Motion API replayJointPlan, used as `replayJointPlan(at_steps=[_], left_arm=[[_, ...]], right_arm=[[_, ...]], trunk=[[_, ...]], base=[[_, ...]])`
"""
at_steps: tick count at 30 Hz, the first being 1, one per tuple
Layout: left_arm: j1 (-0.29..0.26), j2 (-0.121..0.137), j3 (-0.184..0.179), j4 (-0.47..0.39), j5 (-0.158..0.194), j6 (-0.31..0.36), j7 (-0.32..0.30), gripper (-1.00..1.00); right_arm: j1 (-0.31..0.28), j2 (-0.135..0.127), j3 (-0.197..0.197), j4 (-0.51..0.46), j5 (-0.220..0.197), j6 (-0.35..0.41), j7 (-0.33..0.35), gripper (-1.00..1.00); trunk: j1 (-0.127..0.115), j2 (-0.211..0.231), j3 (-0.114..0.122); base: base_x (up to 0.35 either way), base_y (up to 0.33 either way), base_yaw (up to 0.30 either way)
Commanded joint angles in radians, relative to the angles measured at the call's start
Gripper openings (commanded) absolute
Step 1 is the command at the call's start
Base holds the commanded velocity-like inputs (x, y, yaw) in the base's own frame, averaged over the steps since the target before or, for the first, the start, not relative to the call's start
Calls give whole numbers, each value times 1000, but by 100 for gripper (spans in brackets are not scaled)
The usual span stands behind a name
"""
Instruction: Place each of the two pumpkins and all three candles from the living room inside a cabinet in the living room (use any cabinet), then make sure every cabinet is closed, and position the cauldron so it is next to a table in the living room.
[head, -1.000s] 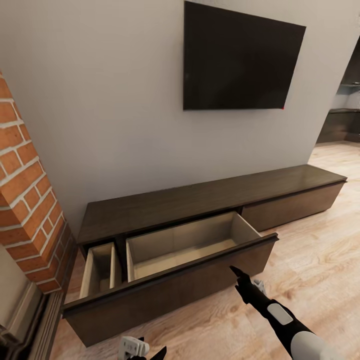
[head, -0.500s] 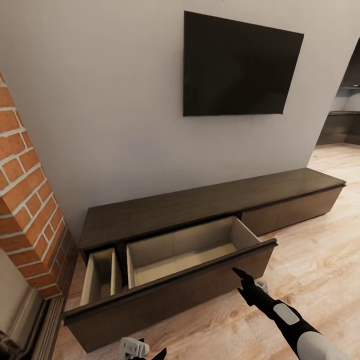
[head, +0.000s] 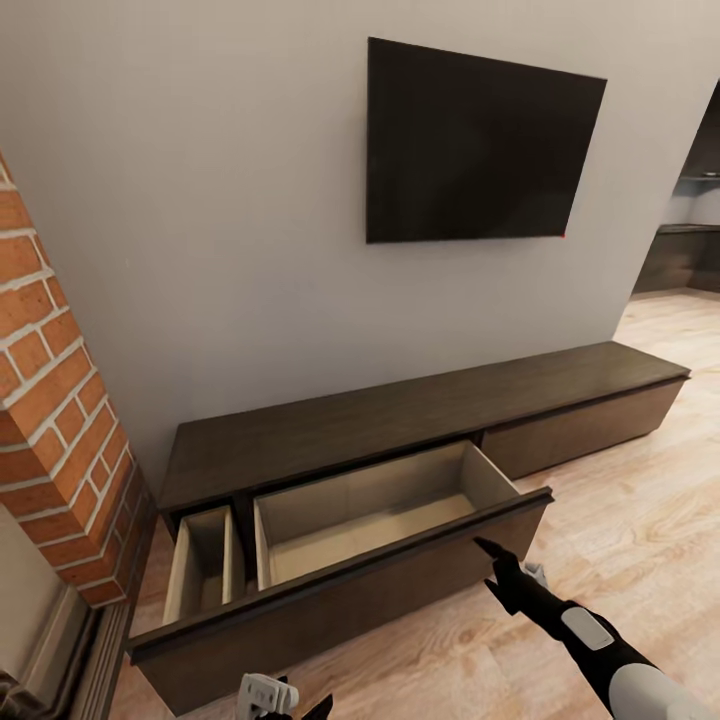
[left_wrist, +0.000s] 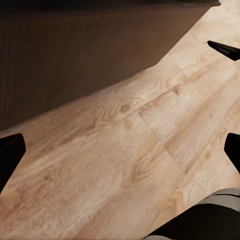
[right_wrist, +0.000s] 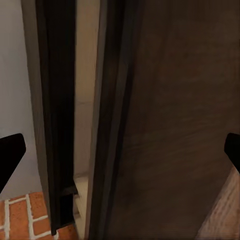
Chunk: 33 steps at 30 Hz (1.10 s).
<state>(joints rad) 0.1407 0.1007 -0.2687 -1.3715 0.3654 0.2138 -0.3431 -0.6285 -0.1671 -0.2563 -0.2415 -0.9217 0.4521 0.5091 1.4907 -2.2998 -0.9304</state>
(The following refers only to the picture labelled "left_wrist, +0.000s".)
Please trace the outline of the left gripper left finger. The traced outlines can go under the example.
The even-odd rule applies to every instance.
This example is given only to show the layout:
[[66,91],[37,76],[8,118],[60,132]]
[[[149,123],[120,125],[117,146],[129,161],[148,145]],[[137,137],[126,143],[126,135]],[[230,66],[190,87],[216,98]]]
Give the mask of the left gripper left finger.
[[26,152],[22,133],[0,138],[0,193]]

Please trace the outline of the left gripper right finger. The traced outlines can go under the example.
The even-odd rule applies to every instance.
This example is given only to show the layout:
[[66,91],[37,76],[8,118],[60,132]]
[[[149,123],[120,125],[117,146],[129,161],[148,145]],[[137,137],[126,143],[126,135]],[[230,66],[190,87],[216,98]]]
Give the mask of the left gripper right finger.
[[224,151],[240,173],[240,135],[228,133]]

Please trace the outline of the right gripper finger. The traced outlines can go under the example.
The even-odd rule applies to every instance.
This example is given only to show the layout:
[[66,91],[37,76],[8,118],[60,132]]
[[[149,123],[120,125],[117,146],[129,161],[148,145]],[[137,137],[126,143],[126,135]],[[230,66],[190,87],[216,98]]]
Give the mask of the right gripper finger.
[[240,48],[231,47],[225,44],[219,44],[214,41],[207,41],[209,47],[228,57],[229,59],[236,61],[240,60]]

